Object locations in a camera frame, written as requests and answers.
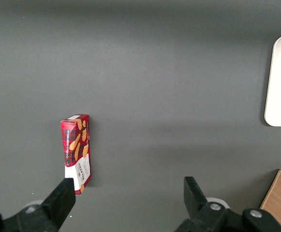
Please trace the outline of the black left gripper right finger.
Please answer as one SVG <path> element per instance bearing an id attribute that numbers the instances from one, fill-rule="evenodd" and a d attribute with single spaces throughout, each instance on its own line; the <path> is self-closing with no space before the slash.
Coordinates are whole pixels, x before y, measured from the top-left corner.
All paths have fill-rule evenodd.
<path id="1" fill-rule="evenodd" d="M 184 178 L 184 203 L 189 218 L 177 232 L 281 232 L 281 224 L 265 210 L 248 208 L 239 215 L 208 201 L 192 176 Z"/>

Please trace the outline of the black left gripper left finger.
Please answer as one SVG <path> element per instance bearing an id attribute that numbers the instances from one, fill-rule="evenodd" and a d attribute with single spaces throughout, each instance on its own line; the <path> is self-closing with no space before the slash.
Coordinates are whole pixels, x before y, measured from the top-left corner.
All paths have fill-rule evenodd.
<path id="1" fill-rule="evenodd" d="M 0 214 L 0 232 L 58 232 L 74 204 L 74 179 L 65 178 L 41 204 L 28 205 L 7 219 Z"/>

